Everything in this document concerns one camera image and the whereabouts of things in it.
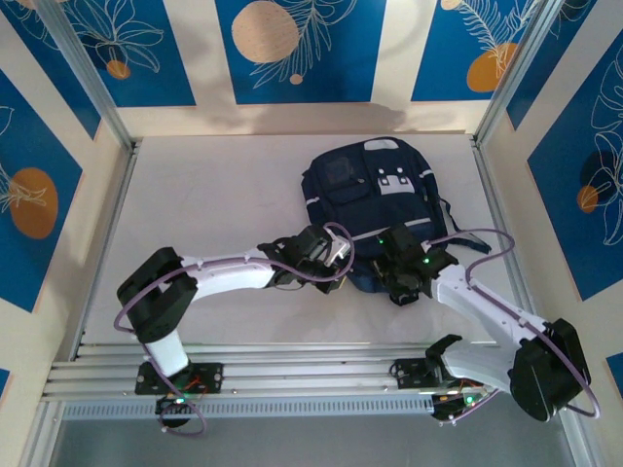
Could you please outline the aluminium frame rails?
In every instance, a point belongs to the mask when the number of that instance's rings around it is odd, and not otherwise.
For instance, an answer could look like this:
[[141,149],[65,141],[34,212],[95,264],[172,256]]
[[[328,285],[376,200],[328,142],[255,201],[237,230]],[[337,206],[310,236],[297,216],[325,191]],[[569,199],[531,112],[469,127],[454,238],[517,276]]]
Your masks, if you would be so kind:
[[[194,363],[221,363],[220,397],[313,397],[397,393],[390,365],[419,358],[422,344],[297,343],[188,344]],[[137,344],[86,344],[73,361],[52,364],[42,399],[129,399],[145,360]]]

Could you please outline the blue poster beige circle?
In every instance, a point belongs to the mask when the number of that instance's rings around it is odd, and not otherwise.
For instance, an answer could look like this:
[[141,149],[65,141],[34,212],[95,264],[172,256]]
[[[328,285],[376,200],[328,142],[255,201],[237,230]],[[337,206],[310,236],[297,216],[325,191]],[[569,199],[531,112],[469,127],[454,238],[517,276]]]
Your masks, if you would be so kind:
[[371,98],[386,0],[215,0],[239,105]]

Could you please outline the aluminium frame post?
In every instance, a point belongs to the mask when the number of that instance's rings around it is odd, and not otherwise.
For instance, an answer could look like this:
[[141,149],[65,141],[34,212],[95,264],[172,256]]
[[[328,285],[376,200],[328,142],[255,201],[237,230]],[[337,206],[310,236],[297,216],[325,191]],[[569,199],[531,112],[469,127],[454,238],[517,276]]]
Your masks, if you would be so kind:
[[493,137],[500,123],[507,122],[513,129],[506,113],[507,104],[526,74],[563,1],[534,0],[532,3],[535,7],[535,16],[530,20],[518,50],[512,55],[510,65],[504,72],[483,120],[473,135],[480,149]]
[[38,16],[45,24],[97,113],[108,125],[120,146],[132,154],[135,139],[130,136],[112,96],[104,86],[100,75],[61,6],[55,0],[33,0],[33,4]]

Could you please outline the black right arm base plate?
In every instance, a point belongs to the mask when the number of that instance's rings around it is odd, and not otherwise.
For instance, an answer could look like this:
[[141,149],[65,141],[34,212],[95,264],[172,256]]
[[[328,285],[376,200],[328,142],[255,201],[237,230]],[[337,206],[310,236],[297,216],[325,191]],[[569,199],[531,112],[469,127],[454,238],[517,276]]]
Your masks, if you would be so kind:
[[397,381],[399,389],[447,389],[483,387],[482,382],[452,376],[446,368],[428,358],[397,359],[388,373]]

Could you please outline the navy blue backpack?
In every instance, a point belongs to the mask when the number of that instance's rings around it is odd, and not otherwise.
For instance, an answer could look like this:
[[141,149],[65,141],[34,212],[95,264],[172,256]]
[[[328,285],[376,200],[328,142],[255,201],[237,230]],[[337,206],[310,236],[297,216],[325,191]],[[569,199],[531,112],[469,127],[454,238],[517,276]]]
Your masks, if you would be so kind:
[[448,234],[451,205],[440,197],[423,155],[395,137],[377,137],[312,160],[301,182],[310,222],[336,222],[350,233],[355,260],[348,279],[365,293],[387,293],[372,267],[378,235],[404,225],[420,241]]

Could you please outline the aluminium side rail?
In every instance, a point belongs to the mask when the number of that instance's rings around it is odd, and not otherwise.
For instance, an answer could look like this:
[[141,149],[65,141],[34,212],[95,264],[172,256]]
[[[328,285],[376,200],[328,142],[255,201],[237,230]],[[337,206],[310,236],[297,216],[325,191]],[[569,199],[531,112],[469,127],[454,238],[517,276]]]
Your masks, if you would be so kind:
[[538,316],[535,314],[531,293],[529,292],[526,279],[522,274],[520,263],[515,253],[515,243],[510,236],[511,232],[508,229],[507,221],[504,216],[502,201],[495,189],[494,178],[488,167],[484,153],[478,147],[474,138],[470,139],[470,144],[493,219],[498,243],[500,248],[504,250],[504,252],[500,251],[499,253],[491,255],[487,263],[496,259],[501,259],[504,262],[514,297],[514,305],[506,305],[506,307],[514,309],[514,313],[508,315],[508,318],[512,320],[513,317],[522,314],[522,322],[528,324],[528,318],[538,318]]
[[67,333],[56,355],[61,361],[73,361],[86,329],[89,313],[103,272],[112,239],[117,229],[128,187],[134,172],[142,139],[131,140],[130,149],[122,153],[120,162],[113,169],[110,188],[104,198],[101,215],[95,226],[93,240],[86,264],[86,285],[79,296],[79,311],[72,312],[68,319]]

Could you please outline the black controller board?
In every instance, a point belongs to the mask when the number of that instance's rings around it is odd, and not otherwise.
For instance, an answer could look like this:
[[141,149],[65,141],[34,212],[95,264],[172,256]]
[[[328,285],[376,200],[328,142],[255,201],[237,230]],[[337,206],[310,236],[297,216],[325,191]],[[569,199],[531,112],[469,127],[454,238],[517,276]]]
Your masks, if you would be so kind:
[[191,414],[194,413],[194,405],[190,397],[184,392],[168,390],[156,401],[155,414]]
[[433,395],[432,416],[440,423],[453,423],[483,405],[492,394],[487,391],[457,392]]

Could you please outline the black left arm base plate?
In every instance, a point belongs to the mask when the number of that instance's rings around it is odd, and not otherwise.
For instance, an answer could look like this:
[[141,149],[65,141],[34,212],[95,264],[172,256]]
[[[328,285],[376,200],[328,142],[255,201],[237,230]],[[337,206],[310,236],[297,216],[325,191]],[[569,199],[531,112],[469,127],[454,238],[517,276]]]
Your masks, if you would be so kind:
[[[224,365],[220,363],[190,363],[167,379],[184,394],[218,394],[223,383]],[[137,395],[166,395],[172,390],[150,362],[139,369],[134,386]]]

